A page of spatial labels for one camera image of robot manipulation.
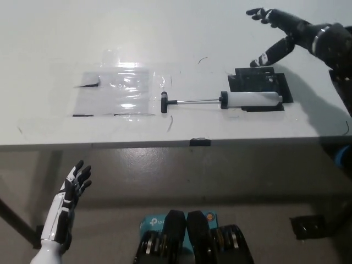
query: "transparent plastic sheet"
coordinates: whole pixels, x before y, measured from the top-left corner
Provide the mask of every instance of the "transparent plastic sheet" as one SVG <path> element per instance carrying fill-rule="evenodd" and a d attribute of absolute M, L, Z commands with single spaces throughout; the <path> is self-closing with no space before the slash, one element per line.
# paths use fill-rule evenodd
<path fill-rule="evenodd" d="M 151 113 L 153 87 L 161 89 L 165 78 L 152 65 L 121 62 L 121 48 L 107 49 L 102 62 L 84 71 L 73 116 L 116 116 Z"/>
<path fill-rule="evenodd" d="M 150 72 L 146 68 L 87 71 L 82 76 L 74 115 L 146 114 L 149 112 L 149 87 Z"/>

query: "robotic hand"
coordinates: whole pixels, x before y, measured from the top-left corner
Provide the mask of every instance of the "robotic hand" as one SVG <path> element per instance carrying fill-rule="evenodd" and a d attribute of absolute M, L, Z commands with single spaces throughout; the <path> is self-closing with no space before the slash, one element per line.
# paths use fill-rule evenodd
<path fill-rule="evenodd" d="M 352 72 L 352 26 L 343 27 L 339 23 L 312 25 L 278 9 L 255 8 L 246 13 L 254 20 L 261 20 L 262 24 L 283 30 L 287 35 L 253 60 L 250 67 L 272 65 L 299 45 L 331 69 L 345 76 Z"/>
<path fill-rule="evenodd" d="M 31 264 L 61 264 L 61 256 L 70 248 L 74 210 L 79 197 L 92 184 L 90 166 L 79 171 L 83 161 L 67 175 L 59 193 L 54 197 L 41 235 L 42 248 Z"/>

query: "tabletop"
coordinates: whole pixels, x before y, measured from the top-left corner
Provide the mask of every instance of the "tabletop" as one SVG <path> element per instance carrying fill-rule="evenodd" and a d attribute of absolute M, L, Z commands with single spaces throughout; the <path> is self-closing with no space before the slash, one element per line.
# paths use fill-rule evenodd
<path fill-rule="evenodd" d="M 0 10 L 0 149 L 189 146 L 191 139 L 223 145 L 351 136 L 351 117 L 328 68 L 300 47 L 274 66 L 285 74 L 294 100 L 285 111 L 249 113 L 222 110 L 218 104 L 189 104 L 160 112 L 162 91 L 176 100 L 218 97 L 229 90 L 227 76 L 235 68 L 248 67 L 284 37 L 279 29 L 245 14 L 263 6 L 314 24 L 352 24 L 349 0 L 6 3 Z M 144 98 L 138 101 L 140 114 L 108 112 L 121 90 L 114 90 L 112 83 L 113 92 L 103 96 L 96 93 L 99 87 L 77 88 L 95 74 L 106 76 L 107 82 L 109 74 L 126 71 L 143 78 L 145 94 L 136 96 Z M 95 113 L 73 117 L 78 109 Z"/>

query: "black tape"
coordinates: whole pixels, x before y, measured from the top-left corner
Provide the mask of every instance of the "black tape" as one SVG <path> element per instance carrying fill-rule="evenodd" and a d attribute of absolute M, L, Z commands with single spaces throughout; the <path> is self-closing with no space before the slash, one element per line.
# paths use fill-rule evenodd
<path fill-rule="evenodd" d="M 93 117 L 93 114 L 73 114 L 72 117 Z"/>
<path fill-rule="evenodd" d="M 191 139 L 189 141 L 189 146 L 190 147 L 210 147 L 211 146 L 211 140 L 210 139 L 205 139 L 204 137 L 200 137 L 197 139 Z"/>
<path fill-rule="evenodd" d="M 235 69 L 237 75 L 249 75 L 249 74 L 262 74 L 262 73 L 275 73 L 273 67 L 256 67 L 256 68 L 239 68 Z"/>

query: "floor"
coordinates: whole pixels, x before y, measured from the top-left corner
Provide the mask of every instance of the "floor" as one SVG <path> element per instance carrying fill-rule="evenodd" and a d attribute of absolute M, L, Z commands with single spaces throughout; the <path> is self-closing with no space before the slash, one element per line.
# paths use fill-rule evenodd
<path fill-rule="evenodd" d="M 290 217 L 328 219 L 352 196 L 352 183 L 318 145 L 147 148 L 0 153 L 1 198 L 33 227 L 79 159 L 92 186 L 76 210 L 64 264 L 132 263 L 145 215 L 171 208 L 215 210 L 237 224 L 256 264 L 351 263 L 352 230 L 297 241 Z M 0 263 L 30 263 L 30 245 L 0 219 Z"/>

